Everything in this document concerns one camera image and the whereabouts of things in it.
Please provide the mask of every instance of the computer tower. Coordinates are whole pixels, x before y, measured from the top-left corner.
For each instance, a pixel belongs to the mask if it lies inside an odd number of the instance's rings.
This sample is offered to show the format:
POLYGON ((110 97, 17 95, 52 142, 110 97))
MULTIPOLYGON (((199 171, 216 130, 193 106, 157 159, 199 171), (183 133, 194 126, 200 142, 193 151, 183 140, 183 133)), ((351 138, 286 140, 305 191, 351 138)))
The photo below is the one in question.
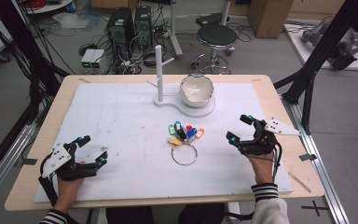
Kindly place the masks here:
POLYGON ((129 60, 135 47, 135 29, 129 7, 115 7, 106 25, 114 50, 124 60, 129 60))
POLYGON ((152 9, 150 6, 138 6, 135 11, 135 31, 138 49, 153 48, 153 28, 151 20, 152 9))

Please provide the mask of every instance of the keychain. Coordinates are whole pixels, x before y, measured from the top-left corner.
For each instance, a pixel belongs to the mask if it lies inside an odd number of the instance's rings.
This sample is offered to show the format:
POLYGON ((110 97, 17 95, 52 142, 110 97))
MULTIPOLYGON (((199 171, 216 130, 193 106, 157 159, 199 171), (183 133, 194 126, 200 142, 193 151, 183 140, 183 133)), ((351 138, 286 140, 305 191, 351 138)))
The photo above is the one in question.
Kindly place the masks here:
POLYGON ((167 143, 172 145, 172 149, 171 149, 172 159, 179 165, 187 166, 193 164, 197 160, 199 154, 197 152, 197 149, 191 144, 193 143, 194 140, 200 139, 204 135, 205 131, 203 129, 197 130, 196 128, 193 128, 191 125, 186 125, 186 127, 184 127, 180 121, 176 121, 174 124, 170 124, 168 126, 168 131, 170 135, 176 137, 176 138, 167 138, 166 140, 167 143), (189 163, 179 162, 173 154, 174 150, 177 147, 191 147, 196 153, 196 156, 194 157, 193 161, 189 163))

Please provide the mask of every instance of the aluminum extrusion rail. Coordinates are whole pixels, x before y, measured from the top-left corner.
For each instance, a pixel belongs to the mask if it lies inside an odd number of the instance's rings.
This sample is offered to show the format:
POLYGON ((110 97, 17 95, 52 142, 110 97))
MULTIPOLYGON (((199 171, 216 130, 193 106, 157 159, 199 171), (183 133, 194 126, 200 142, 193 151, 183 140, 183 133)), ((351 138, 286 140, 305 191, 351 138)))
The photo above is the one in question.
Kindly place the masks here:
POLYGON ((20 156, 24 148, 30 142, 31 137, 34 135, 36 130, 36 123, 33 122, 30 125, 25 125, 15 142, 11 145, 9 151, 0 162, 0 186, 5 181, 8 173, 15 164, 17 158, 20 156))
POLYGON ((312 161, 312 165, 315 168, 316 173, 322 180, 322 184, 324 185, 324 197, 327 200, 327 204, 330 208, 333 219, 336 223, 346 223, 349 224, 347 215, 345 214, 344 208, 337 196, 336 190, 333 187, 333 183, 330 180, 330 177, 324 167, 324 163, 322 161, 321 155, 315 145, 315 142, 312 139, 311 135, 307 135, 305 129, 301 125, 301 109, 298 105, 290 105, 288 102, 285 102, 281 97, 282 103, 290 108, 293 119, 296 122, 296 126, 299 131, 301 131, 301 139, 304 144, 305 149, 310 155, 315 155, 317 157, 316 160, 312 161))

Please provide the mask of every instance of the black tape marking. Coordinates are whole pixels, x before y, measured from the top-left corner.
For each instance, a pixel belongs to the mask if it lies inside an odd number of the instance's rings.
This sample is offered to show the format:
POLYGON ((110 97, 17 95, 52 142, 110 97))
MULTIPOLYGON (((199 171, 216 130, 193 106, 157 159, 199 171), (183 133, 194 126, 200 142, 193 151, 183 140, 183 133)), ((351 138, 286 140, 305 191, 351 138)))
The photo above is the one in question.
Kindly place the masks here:
POLYGON ((314 161, 316 159, 318 159, 315 155, 313 154, 304 154, 302 156, 299 156, 299 158, 302 160, 302 161, 307 161, 307 160, 310 160, 310 161, 314 161))
POLYGON ((315 201, 312 201, 313 203, 313 206, 301 206, 302 209, 314 209, 316 211, 316 215, 318 215, 318 217, 321 215, 319 213, 319 210, 326 210, 328 211, 329 208, 328 207, 318 207, 316 206, 316 202, 315 201))

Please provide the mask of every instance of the metal ring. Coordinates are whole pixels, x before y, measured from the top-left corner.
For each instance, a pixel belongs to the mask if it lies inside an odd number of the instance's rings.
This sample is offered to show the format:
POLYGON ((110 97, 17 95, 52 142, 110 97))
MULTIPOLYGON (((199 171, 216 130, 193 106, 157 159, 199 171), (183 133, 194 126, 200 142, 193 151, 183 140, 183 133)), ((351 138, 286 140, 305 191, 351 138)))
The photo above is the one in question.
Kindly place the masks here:
POLYGON ((197 152, 197 149, 196 149, 193 145, 191 145, 191 144, 189 144, 189 143, 183 143, 181 146, 190 146, 190 147, 192 147, 192 148, 194 149, 194 151, 196 152, 196 157, 195 157, 194 160, 193 160, 192 162, 190 162, 190 163, 181 163, 181 162, 177 161, 177 160, 175 159, 175 157, 173 156, 173 150, 174 150, 176 147, 180 147, 180 146, 172 146, 171 154, 172 154, 173 160, 174 160, 176 163, 178 163, 179 165, 187 166, 187 165, 193 164, 193 163, 197 160, 197 158, 199 157, 199 154, 198 154, 198 152, 197 152))

